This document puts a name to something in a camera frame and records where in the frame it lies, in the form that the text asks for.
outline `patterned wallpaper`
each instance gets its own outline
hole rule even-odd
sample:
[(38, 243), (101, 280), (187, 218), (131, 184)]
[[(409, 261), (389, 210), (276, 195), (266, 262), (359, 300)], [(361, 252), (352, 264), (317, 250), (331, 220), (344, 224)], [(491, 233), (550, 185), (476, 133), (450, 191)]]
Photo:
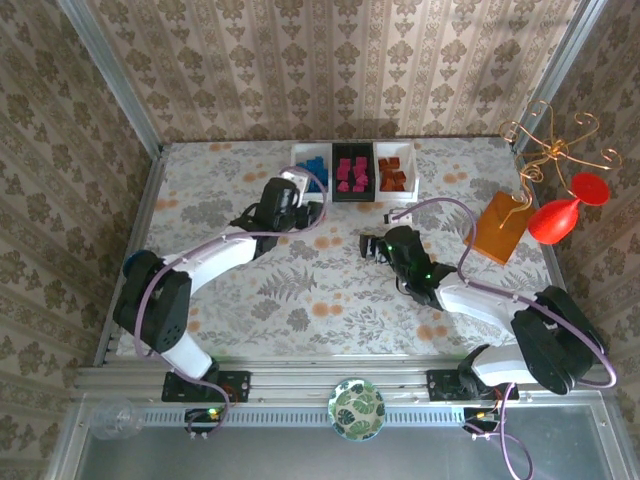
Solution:
[(55, 1), (0, 2), (0, 478), (47, 466), (149, 160)]
[(491, 134), (577, 0), (90, 0), (163, 142)]
[[(573, 114), (590, 111), (601, 122), (592, 140), (575, 152), (596, 161), (603, 147), (626, 159), (618, 171), (602, 172), (612, 197), (584, 207), (574, 232), (556, 248), (569, 291), (599, 327), (621, 376), (617, 396), (640, 452), (640, 3), (610, 0), (552, 104), (557, 131), (577, 131)], [(581, 171), (566, 164), (570, 178)], [(559, 181), (547, 172), (538, 188), (542, 203), (558, 198)]]

